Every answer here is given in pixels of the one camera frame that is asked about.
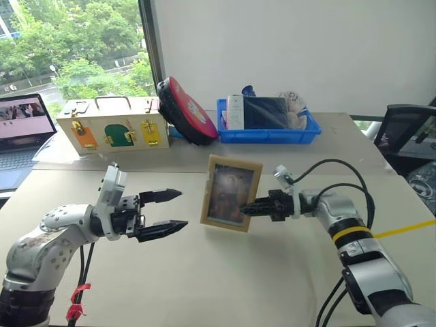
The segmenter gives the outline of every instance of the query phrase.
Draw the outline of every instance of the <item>chair backrest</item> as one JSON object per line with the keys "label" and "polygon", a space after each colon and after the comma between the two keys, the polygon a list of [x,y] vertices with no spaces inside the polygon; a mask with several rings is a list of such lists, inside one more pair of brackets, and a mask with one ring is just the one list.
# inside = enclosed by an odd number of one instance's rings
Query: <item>chair backrest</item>
{"label": "chair backrest", "polygon": [[381,152],[395,153],[419,130],[436,108],[413,104],[390,104],[374,140]]}

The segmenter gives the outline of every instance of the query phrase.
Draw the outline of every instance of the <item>yellow tape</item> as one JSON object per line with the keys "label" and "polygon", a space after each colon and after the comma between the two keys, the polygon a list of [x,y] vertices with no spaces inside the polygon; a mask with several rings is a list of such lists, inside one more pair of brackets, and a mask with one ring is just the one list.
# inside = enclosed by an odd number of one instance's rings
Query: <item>yellow tape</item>
{"label": "yellow tape", "polygon": [[411,226],[407,226],[404,228],[399,228],[397,230],[389,230],[387,232],[374,235],[374,237],[375,238],[382,238],[382,237],[387,237],[387,236],[391,236],[391,235],[395,235],[395,234],[406,233],[406,232],[410,232],[411,230],[416,230],[418,228],[423,228],[423,227],[433,225],[435,223],[436,223],[436,219],[432,219],[429,221],[425,221],[424,223],[417,223],[416,225],[411,225]]}
{"label": "yellow tape", "polygon": [[332,240],[333,242],[336,242],[338,238],[347,235],[352,232],[368,232],[371,233],[370,229],[364,227],[364,226],[356,226],[356,227],[350,227],[345,228],[344,230],[341,230],[340,232],[337,232],[335,235],[333,235]]}

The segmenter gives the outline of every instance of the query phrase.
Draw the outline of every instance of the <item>robotic arm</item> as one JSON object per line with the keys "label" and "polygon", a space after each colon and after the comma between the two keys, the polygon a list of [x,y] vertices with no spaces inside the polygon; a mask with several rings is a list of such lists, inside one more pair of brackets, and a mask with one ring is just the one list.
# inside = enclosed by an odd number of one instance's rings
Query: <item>robotic arm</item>
{"label": "robotic arm", "polygon": [[145,227],[141,208],[165,202],[181,192],[166,189],[122,197],[127,174],[109,166],[95,206],[68,204],[47,213],[40,225],[20,238],[7,255],[7,272],[0,293],[0,326],[47,326],[56,287],[74,252],[100,237],[121,235],[139,242],[178,232],[187,221],[162,221]]}
{"label": "robotic arm", "polygon": [[406,276],[373,238],[349,198],[328,191],[313,207],[319,190],[295,192],[283,166],[275,176],[287,193],[270,190],[267,198],[256,199],[241,212],[252,217],[269,215],[272,221],[284,221],[296,211],[317,217],[338,249],[345,285],[358,312],[371,314],[379,327],[436,326],[434,310],[413,302]]}

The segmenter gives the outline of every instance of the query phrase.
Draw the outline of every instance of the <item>picture frame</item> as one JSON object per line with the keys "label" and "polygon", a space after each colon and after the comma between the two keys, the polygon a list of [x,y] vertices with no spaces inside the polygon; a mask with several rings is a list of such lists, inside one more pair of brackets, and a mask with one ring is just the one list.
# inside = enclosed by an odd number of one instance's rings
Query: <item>picture frame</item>
{"label": "picture frame", "polygon": [[210,155],[200,223],[247,232],[250,216],[239,212],[254,202],[263,165]]}

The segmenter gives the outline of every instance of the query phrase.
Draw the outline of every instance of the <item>blue crate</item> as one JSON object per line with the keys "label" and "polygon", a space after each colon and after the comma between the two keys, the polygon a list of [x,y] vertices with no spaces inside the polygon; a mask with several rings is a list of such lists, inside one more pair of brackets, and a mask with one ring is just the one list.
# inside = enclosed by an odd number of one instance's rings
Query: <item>blue crate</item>
{"label": "blue crate", "polygon": [[307,126],[304,131],[298,129],[234,129],[226,130],[222,112],[226,109],[226,99],[217,100],[218,133],[222,143],[312,143],[316,135],[321,134],[321,127],[313,119],[311,113],[305,110],[300,115],[307,116]]}

